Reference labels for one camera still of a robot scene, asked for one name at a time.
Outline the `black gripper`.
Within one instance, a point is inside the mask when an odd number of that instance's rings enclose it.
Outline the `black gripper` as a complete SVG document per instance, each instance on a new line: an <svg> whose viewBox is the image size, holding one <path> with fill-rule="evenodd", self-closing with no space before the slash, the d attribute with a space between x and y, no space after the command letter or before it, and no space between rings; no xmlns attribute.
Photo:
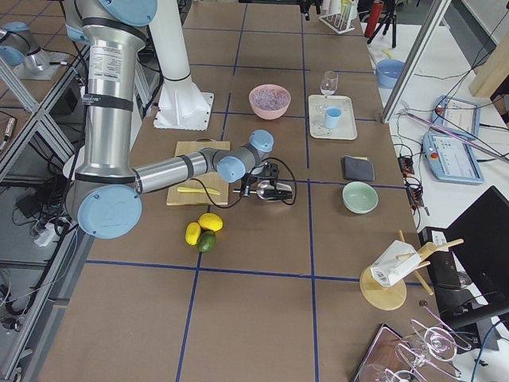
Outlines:
<svg viewBox="0 0 509 382"><path fill-rule="evenodd" d="M256 183L259 181L268 181L273 187L277 186L279 175L279 168L276 163L266 161L251 173L251 180Z"/></svg>

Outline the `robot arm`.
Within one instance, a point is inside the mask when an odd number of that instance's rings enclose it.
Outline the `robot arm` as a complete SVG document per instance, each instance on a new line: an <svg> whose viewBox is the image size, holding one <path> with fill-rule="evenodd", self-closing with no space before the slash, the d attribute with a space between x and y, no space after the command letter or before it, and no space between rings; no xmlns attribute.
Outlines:
<svg viewBox="0 0 509 382"><path fill-rule="evenodd" d="M68 211L89 235L112 239L142 214L140 196L211 171L234 182L272 151L273 136L257 130L233 151L205 148L131 168L131 119L138 52L151 37L164 78L155 125L202 131L213 96L193 83L175 1L66 1L68 36L88 45L84 93L84 161L75 171Z"/></svg>

